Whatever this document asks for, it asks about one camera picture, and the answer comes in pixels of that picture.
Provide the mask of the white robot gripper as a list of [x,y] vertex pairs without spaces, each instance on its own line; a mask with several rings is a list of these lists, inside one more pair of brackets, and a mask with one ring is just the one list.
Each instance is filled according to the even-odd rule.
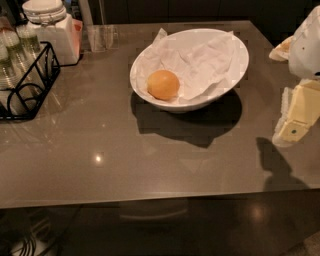
[[320,118],[320,6],[309,13],[293,36],[271,50],[269,58],[288,61],[290,72],[302,78],[294,88],[284,88],[281,117],[272,137],[274,145],[289,147]]

